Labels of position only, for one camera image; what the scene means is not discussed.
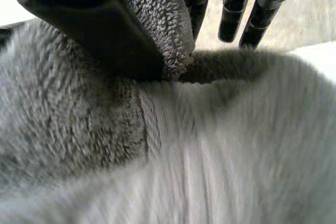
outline gray fabric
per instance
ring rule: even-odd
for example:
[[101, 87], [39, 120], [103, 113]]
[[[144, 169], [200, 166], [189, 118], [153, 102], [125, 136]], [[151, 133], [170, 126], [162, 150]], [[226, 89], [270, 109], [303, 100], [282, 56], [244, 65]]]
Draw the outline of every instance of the gray fabric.
[[183, 0], [129, 0], [164, 57], [164, 77], [176, 80], [192, 62], [191, 20]]
[[[129, 2], [177, 78], [193, 49], [184, 3]], [[134, 85], [102, 72], [95, 57], [41, 20], [17, 31], [0, 55], [0, 198], [146, 157]]]
[[297, 59], [219, 55], [238, 58], [238, 81], [138, 86], [154, 106], [157, 157], [0, 201], [0, 223], [333, 224], [335, 87]]

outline gray towel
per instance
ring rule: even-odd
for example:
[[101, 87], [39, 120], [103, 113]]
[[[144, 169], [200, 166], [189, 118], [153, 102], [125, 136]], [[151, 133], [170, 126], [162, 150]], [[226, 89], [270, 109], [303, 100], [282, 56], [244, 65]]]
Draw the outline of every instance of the gray towel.
[[[164, 75], [178, 78], [194, 48], [184, 2], [129, 2], [164, 56]], [[0, 94], [0, 197], [147, 156], [135, 82], [102, 72], [41, 20], [1, 51]]]

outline white background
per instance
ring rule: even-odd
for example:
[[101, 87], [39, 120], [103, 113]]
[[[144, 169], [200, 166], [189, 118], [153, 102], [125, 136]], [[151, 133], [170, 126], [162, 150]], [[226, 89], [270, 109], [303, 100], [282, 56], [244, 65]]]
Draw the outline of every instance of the white background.
[[16, 0], [0, 0], [0, 26], [33, 18]]

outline fluffy towel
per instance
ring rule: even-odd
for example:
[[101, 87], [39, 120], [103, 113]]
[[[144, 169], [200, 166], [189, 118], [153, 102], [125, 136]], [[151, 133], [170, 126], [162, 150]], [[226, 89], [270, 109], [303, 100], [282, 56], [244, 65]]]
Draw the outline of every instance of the fluffy towel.
[[[129, 3], [164, 56], [164, 75], [178, 78], [194, 48], [184, 2]], [[51, 25], [28, 22], [0, 62], [0, 195], [146, 156], [135, 82], [101, 72]]]

